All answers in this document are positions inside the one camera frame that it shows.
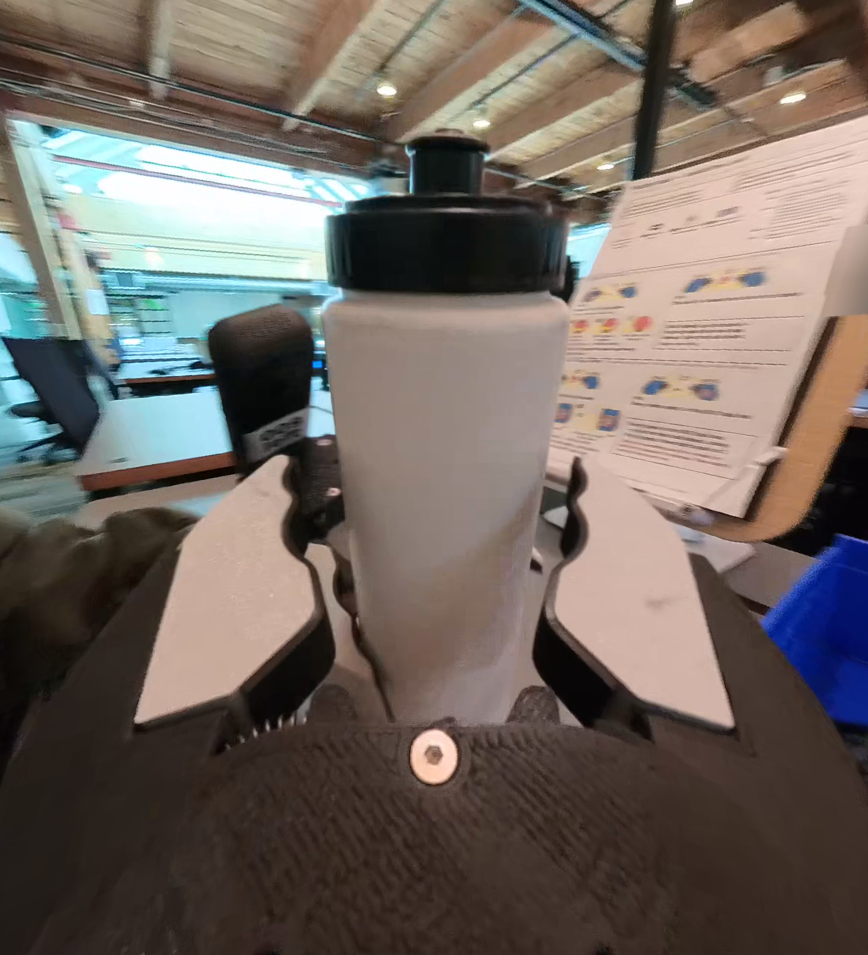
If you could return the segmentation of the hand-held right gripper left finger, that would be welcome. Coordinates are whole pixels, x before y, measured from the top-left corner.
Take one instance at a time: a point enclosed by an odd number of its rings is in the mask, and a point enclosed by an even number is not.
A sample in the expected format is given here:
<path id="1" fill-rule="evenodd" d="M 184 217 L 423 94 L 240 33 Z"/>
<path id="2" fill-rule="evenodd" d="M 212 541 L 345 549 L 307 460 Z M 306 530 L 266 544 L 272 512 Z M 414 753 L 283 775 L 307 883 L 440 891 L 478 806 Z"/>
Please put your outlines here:
<path id="1" fill-rule="evenodd" d="M 153 728 L 210 710 L 275 727 L 328 676 L 335 641 L 306 559 L 297 460 L 270 459 L 185 537 L 134 721 Z"/>

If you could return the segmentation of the black ceiling track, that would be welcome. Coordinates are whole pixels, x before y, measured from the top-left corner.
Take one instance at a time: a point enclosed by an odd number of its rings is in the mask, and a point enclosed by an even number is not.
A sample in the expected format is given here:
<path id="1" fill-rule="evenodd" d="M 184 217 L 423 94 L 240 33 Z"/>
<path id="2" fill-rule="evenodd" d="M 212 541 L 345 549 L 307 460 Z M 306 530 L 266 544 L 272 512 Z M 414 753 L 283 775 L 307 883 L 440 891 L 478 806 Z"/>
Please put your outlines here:
<path id="1" fill-rule="evenodd" d="M 583 39 L 615 63 L 641 74 L 647 56 L 641 46 L 610 26 L 603 16 L 570 1 L 516 1 L 555 26 Z"/>

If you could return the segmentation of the black metal pole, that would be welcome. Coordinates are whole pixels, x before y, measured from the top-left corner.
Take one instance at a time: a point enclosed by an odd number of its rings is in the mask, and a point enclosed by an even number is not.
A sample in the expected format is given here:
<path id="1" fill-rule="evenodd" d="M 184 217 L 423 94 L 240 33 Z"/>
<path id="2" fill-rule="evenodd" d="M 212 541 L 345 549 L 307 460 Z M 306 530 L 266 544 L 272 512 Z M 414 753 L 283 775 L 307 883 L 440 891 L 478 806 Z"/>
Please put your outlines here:
<path id="1" fill-rule="evenodd" d="M 645 49 L 641 102 L 634 127 L 629 180 L 652 175 L 675 44 L 675 1 L 655 1 Z"/>

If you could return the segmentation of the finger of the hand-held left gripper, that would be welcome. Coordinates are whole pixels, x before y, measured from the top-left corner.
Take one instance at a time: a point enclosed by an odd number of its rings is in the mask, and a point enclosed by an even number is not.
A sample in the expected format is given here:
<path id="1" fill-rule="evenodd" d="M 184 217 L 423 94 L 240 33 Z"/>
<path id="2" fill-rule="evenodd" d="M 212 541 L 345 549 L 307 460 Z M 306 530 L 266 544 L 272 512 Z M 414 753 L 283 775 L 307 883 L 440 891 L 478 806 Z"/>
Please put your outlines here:
<path id="1" fill-rule="evenodd" d="M 329 694 L 341 699 L 359 722 L 394 722 L 377 656 L 362 632 L 351 562 L 329 543 L 309 544 L 306 558 L 321 586 L 334 645 L 332 667 L 315 697 Z"/>

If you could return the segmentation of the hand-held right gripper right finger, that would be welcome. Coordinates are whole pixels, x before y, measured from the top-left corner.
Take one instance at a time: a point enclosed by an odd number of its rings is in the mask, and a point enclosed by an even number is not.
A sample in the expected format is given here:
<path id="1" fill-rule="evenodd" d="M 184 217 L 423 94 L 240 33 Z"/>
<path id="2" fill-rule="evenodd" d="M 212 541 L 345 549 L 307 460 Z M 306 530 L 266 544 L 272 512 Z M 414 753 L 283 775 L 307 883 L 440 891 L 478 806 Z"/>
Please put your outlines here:
<path id="1" fill-rule="evenodd" d="M 735 715 L 690 553 L 651 503 L 580 458 L 533 647 L 537 674 L 580 726 L 649 732 L 666 718 L 733 732 Z"/>

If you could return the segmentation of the white cylinder with black cap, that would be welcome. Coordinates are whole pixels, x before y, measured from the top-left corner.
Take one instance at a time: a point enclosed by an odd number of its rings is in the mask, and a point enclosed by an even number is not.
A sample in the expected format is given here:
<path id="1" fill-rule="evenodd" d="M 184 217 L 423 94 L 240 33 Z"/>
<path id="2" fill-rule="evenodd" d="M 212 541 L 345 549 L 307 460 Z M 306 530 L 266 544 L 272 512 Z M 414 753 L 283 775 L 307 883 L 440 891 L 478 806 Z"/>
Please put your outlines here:
<path id="1" fill-rule="evenodd" d="M 483 191 L 487 147 L 406 147 L 408 191 L 326 221 L 322 322 L 360 623 L 396 722 L 506 721 L 569 309 L 567 227 Z"/>

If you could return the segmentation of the printed instruction sheet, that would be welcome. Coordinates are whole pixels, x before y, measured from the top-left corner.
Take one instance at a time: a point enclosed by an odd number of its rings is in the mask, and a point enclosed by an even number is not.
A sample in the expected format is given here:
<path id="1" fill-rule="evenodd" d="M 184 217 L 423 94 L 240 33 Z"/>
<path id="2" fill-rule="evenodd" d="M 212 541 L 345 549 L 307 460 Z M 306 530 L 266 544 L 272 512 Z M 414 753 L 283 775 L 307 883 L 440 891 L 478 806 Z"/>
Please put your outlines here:
<path id="1" fill-rule="evenodd" d="M 868 224 L 868 113 L 627 185 L 571 330 L 547 472 L 592 460 L 744 518 L 819 345 L 833 264 Z"/>

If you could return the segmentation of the person's left forearm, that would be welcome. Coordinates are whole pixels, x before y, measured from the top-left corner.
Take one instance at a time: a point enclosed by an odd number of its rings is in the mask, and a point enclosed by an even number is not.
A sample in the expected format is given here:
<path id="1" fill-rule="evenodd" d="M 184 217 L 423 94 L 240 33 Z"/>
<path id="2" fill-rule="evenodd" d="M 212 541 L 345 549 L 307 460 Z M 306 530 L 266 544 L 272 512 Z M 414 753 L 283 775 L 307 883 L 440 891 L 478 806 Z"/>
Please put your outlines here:
<path id="1" fill-rule="evenodd" d="M 99 528 L 0 507 L 0 783 L 34 700 L 61 683 L 196 518 L 166 508 Z"/>

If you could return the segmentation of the black divider panel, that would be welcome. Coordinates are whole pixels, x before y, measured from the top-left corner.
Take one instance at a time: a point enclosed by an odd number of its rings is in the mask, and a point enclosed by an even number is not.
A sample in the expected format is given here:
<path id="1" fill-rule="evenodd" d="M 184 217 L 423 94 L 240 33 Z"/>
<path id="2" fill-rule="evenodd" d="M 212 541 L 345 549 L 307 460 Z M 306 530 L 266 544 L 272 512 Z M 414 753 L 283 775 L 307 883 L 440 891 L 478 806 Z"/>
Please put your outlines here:
<path id="1" fill-rule="evenodd" d="M 35 419 L 56 427 L 47 436 L 23 447 L 17 459 L 23 461 L 44 448 L 44 462 L 57 451 L 82 454 L 100 419 L 100 404 L 90 385 L 94 357 L 82 340 L 63 338 L 1 338 L 18 376 L 32 388 L 34 401 L 12 405 L 18 418 Z"/>

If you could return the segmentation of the blue plastic bin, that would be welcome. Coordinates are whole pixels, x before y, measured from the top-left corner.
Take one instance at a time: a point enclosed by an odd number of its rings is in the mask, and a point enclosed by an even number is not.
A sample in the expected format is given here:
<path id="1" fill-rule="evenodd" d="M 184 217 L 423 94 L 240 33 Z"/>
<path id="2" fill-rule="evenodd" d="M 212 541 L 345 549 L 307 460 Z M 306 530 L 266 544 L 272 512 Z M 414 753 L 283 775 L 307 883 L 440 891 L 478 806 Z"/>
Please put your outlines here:
<path id="1" fill-rule="evenodd" d="M 868 729 L 868 542 L 836 537 L 762 626 L 834 722 Z"/>

